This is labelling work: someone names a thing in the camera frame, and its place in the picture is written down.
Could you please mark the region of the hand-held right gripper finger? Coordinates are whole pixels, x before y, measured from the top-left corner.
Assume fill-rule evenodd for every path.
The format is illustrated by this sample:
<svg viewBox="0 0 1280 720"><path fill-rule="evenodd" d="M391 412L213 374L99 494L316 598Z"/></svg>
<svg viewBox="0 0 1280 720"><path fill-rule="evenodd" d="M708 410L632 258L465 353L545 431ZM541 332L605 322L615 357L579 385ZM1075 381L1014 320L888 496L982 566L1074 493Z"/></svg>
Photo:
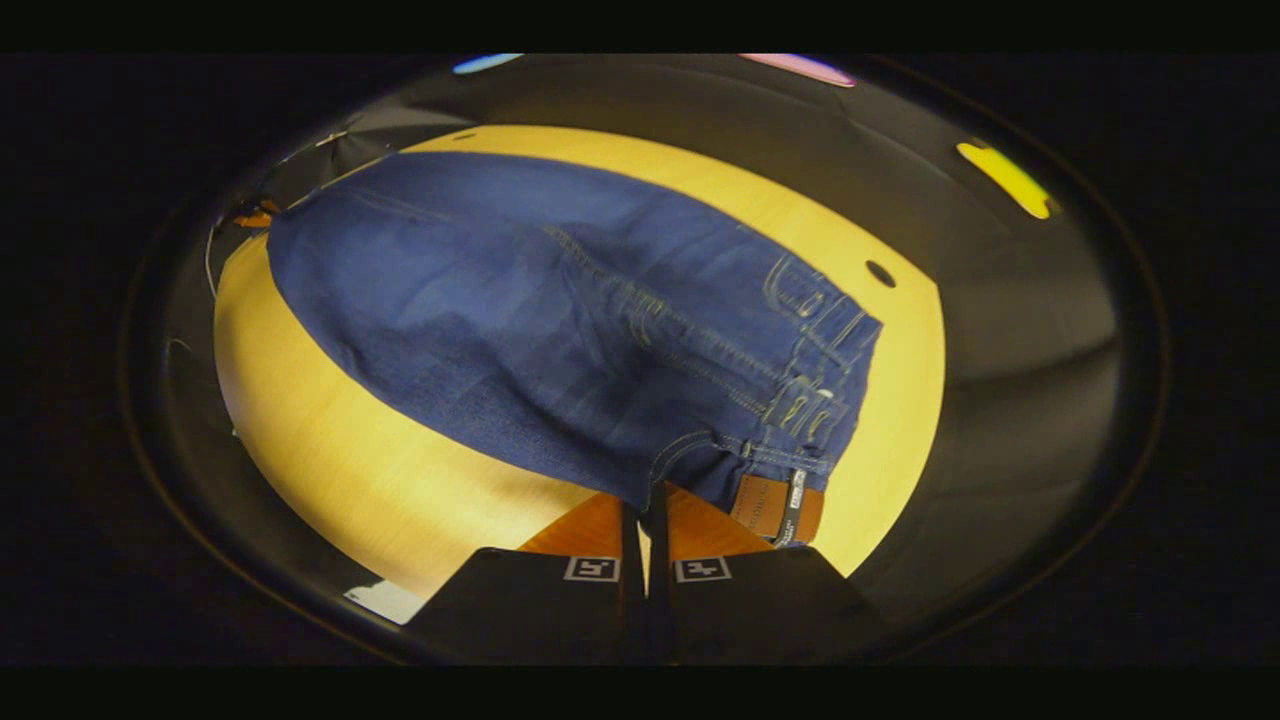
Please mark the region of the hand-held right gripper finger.
<svg viewBox="0 0 1280 720"><path fill-rule="evenodd" d="M652 524L654 653L684 666L876 662L890 625L817 550L777 550L676 486Z"/></svg>
<svg viewBox="0 0 1280 720"><path fill-rule="evenodd" d="M448 664L598 666L643 647L635 511L594 495L516 550L476 551L408 624Z"/></svg>

